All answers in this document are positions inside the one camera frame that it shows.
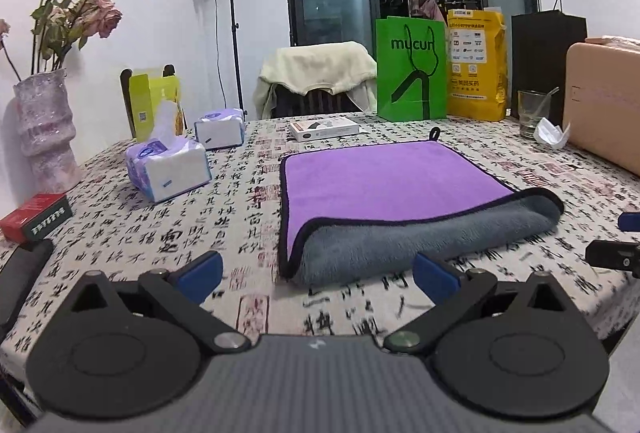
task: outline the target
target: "tissue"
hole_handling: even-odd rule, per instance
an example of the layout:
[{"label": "tissue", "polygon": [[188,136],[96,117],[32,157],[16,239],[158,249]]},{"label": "tissue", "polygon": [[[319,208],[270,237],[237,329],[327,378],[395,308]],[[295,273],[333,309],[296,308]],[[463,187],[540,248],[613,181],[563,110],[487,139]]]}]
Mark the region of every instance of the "tissue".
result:
[{"label": "tissue", "polygon": [[240,146],[244,143],[244,112],[239,108],[211,112],[195,122],[194,131],[207,150]]},{"label": "tissue", "polygon": [[554,150],[562,150],[569,140],[570,132],[571,124],[569,124],[563,132],[560,126],[554,126],[551,121],[542,118],[538,126],[536,126],[535,132],[533,132],[533,137],[540,144],[548,144]]},{"label": "tissue", "polygon": [[162,101],[149,140],[127,148],[131,183],[152,202],[169,200],[210,182],[207,152],[200,143],[175,135],[177,105]]}]

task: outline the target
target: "yellow box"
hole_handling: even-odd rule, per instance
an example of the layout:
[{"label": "yellow box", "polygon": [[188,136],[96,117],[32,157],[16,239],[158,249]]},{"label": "yellow box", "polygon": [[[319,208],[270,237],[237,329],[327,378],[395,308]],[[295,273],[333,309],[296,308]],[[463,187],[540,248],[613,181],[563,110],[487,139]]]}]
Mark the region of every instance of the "yellow box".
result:
[{"label": "yellow box", "polygon": [[501,121],[507,112],[506,27],[500,12],[450,10],[447,113]]},{"label": "yellow box", "polygon": [[180,81],[176,76],[150,78],[147,74],[131,76],[129,97],[136,140],[145,142],[154,129],[154,114],[160,101],[166,99],[178,105],[175,134],[181,136],[184,131],[180,107]]}]

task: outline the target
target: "white towel on chair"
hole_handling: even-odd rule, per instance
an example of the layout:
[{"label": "white towel on chair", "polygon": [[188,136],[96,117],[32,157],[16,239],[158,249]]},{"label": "white towel on chair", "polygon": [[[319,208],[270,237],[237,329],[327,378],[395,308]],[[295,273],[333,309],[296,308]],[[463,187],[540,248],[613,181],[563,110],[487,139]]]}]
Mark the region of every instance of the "white towel on chair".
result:
[{"label": "white towel on chair", "polygon": [[255,108],[261,119],[269,119],[275,106],[274,87],[281,84],[301,96],[314,89],[333,96],[347,92],[359,109],[375,113],[377,73],[376,61],[354,41],[281,48],[262,65]]}]

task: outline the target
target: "vase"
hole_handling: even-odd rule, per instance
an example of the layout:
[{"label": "vase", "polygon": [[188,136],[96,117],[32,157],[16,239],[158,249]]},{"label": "vase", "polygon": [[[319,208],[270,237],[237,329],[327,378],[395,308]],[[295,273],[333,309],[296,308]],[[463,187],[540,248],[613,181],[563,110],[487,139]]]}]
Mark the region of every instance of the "vase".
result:
[{"label": "vase", "polygon": [[14,86],[18,135],[38,193],[65,193],[82,180],[69,143],[76,136],[65,71],[28,77]]}]

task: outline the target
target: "wooden chair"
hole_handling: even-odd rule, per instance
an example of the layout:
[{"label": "wooden chair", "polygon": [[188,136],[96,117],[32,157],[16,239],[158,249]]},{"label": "wooden chair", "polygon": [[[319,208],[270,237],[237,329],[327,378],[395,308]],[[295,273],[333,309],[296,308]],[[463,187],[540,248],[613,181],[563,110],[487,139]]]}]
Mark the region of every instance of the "wooden chair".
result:
[{"label": "wooden chair", "polygon": [[288,118],[292,116],[318,116],[323,114],[343,114],[359,112],[346,93],[332,96],[325,90],[311,90],[306,96],[294,94],[283,85],[275,87],[276,105],[271,116]]}]

